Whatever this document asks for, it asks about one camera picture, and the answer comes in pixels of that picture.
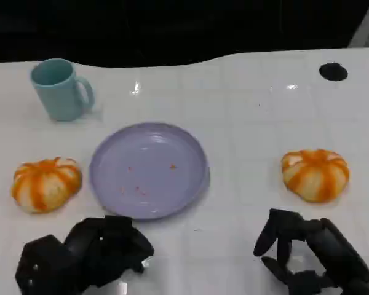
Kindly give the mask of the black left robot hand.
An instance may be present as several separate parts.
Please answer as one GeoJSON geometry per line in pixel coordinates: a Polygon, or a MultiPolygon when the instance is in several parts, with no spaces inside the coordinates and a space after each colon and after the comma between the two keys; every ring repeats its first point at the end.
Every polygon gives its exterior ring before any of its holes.
{"type": "Polygon", "coordinates": [[[85,218],[70,230],[64,245],[76,258],[81,293],[119,279],[126,270],[142,274],[143,261],[154,254],[149,240],[124,216],[85,218]]]}

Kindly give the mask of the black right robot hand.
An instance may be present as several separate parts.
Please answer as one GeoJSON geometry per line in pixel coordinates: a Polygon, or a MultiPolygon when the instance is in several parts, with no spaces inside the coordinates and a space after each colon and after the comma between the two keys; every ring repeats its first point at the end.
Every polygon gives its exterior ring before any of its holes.
{"type": "Polygon", "coordinates": [[[253,254],[290,294],[320,294],[325,288],[341,288],[343,294],[369,294],[367,264],[327,218],[305,220],[297,212],[271,208],[253,254]],[[307,243],[325,268],[323,275],[288,269],[293,240],[307,243]]]}

